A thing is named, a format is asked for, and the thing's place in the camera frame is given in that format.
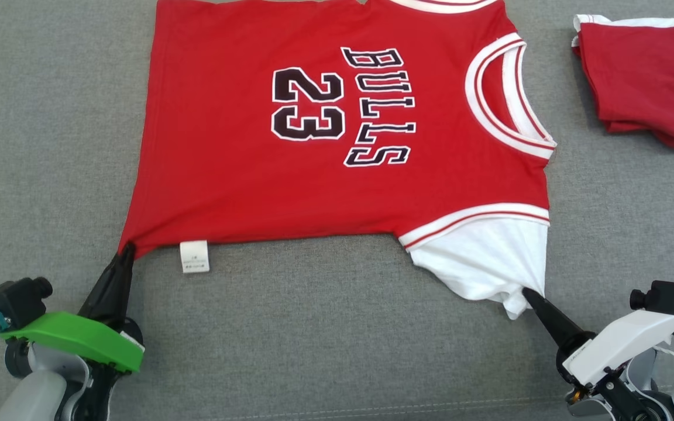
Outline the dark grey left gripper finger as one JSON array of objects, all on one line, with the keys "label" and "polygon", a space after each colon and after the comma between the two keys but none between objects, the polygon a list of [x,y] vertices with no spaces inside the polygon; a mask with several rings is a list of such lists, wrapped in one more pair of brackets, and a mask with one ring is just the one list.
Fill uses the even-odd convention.
[{"label": "dark grey left gripper finger", "polygon": [[102,322],[118,332],[123,330],[128,311],[135,254],[136,246],[126,244],[101,275],[105,280],[101,301]]},{"label": "dark grey left gripper finger", "polygon": [[80,311],[78,311],[79,316],[95,320],[96,322],[103,322],[101,301],[102,296],[104,295],[104,285],[105,280],[103,280],[100,276],[91,292],[88,294],[88,298],[83,303]]}]

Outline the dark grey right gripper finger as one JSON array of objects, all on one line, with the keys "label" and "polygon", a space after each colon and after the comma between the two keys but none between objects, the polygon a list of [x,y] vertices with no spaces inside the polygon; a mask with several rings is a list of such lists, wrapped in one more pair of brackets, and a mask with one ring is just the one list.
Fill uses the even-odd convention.
[{"label": "dark grey right gripper finger", "polygon": [[523,288],[522,295],[556,343],[567,343],[577,338],[586,341],[596,337],[596,333],[583,330],[538,291]]},{"label": "dark grey right gripper finger", "polygon": [[558,346],[559,352],[570,356],[578,348],[578,325],[538,291],[523,288],[522,295]]}]

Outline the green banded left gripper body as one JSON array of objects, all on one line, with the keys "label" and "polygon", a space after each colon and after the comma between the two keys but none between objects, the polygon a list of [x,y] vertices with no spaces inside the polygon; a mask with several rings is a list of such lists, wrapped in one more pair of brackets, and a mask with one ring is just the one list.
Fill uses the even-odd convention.
[{"label": "green banded left gripper body", "polygon": [[20,329],[7,329],[0,338],[24,339],[112,366],[122,373],[140,371],[145,347],[141,332],[126,325],[115,330],[104,323],[67,312],[46,313]]}]

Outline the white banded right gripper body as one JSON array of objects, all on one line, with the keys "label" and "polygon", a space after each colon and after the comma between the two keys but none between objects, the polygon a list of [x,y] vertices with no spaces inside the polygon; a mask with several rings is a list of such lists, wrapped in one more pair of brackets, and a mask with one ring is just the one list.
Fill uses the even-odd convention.
[{"label": "white banded right gripper body", "polygon": [[610,323],[601,333],[567,353],[564,368],[580,386],[596,386],[611,371],[653,346],[671,344],[674,315],[636,310]]}]

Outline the red Bulls 23 jersey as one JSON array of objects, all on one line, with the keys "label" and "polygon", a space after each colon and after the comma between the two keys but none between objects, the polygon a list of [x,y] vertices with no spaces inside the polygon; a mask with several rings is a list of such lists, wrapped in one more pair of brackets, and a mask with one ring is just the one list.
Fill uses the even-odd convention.
[{"label": "red Bulls 23 jersey", "polygon": [[557,146],[526,47],[504,0],[158,0],[121,245],[392,234],[518,318]]}]

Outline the red shorts with white stripe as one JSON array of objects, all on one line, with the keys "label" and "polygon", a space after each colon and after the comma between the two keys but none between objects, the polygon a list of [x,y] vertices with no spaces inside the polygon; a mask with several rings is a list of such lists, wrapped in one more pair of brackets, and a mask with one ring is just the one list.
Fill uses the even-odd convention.
[{"label": "red shorts with white stripe", "polygon": [[674,18],[577,14],[572,50],[610,133],[646,130],[674,149]]}]

